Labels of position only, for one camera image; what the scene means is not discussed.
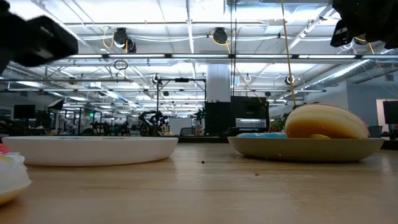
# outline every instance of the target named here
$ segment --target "yellow cable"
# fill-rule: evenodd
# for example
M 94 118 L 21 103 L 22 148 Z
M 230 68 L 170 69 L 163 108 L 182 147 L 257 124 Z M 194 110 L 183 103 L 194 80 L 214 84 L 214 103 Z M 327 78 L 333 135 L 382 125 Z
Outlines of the yellow cable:
M 213 34 L 214 34 L 214 31 L 211 32 L 211 39 L 213 40 L 213 42 L 216 43 L 217 45 L 225 45 L 226 48 L 228 49 L 228 53 L 231 54 L 231 50 L 229 49 L 229 45 L 232 43 L 232 40 L 231 40 L 231 42 L 229 42 L 229 43 L 219 44 L 219 43 L 217 43 L 217 42 L 214 40 L 214 35 L 213 35 Z
M 286 31 L 286 20 L 285 20 L 284 0 L 280 0 L 280 4 L 282 5 L 282 16 L 283 16 L 283 18 L 284 18 L 285 45 L 286 45 L 286 54 L 287 54 L 287 65 L 288 65 L 288 67 L 289 67 L 290 92 L 291 92 L 291 94 L 292 94 L 293 104 L 294 104 L 294 106 L 296 106 L 296 97 L 295 97 L 295 95 L 294 95 L 292 68 L 291 68 L 291 66 L 290 66 L 289 45 L 287 44 L 287 31 Z
M 369 43 L 369 47 L 371 48 L 372 54 L 374 54 L 374 50 L 371 43 Z
M 367 42 L 366 40 L 363 40 L 363 39 L 360 39 L 360 38 L 357 38 L 357 37 L 355 37 L 355 39 L 357 39 L 359 41 L 362 41 L 362 42 Z
M 107 30 L 108 28 L 107 27 L 105 27 L 105 30 L 104 30 L 104 37 L 105 37 L 105 34 L 106 34 L 106 30 Z M 114 32 L 112 33 L 112 42 L 111 42 L 111 46 L 109 47 L 108 45 L 106 45 L 106 43 L 105 43 L 105 38 L 102 40 L 102 43 L 104 44 L 104 46 L 107 48 L 107 49 L 111 49 L 112 47 L 113 47 L 113 35 L 114 35 Z

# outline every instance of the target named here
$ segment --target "desk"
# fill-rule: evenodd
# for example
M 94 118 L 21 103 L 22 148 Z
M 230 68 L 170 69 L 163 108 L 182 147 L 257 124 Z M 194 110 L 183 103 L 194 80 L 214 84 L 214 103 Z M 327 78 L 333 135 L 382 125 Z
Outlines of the desk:
M 228 144 L 179 144 L 159 162 L 29 167 L 33 184 L 0 207 L 0 223 L 396 223 L 397 174 L 397 151 L 302 164 L 248 159 Z

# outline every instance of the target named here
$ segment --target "white container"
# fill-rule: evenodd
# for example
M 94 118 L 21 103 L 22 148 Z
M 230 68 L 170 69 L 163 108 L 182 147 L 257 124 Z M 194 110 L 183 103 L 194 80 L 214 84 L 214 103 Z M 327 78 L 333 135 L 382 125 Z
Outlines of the white container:
M 42 166 L 110 166 L 165 159 L 177 138 L 31 136 L 2 139 L 25 164 Z

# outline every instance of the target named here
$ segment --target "bowl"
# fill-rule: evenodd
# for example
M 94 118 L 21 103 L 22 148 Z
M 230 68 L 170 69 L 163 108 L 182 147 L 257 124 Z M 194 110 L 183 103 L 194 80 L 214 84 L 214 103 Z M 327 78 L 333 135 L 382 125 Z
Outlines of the bowl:
M 245 156 L 297 162 L 353 162 L 380 150 L 383 139 L 277 139 L 229 137 Z
M 2 138 L 25 164 L 41 166 L 110 166 L 165 159 L 177 138 L 30 136 Z

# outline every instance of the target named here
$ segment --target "pink object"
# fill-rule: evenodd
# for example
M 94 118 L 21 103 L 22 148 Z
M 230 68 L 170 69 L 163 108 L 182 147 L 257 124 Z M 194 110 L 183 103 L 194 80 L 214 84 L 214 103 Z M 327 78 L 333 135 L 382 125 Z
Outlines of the pink object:
M 0 144 L 0 154 L 7 154 L 9 152 L 10 150 L 8 150 L 8 147 L 5 144 Z

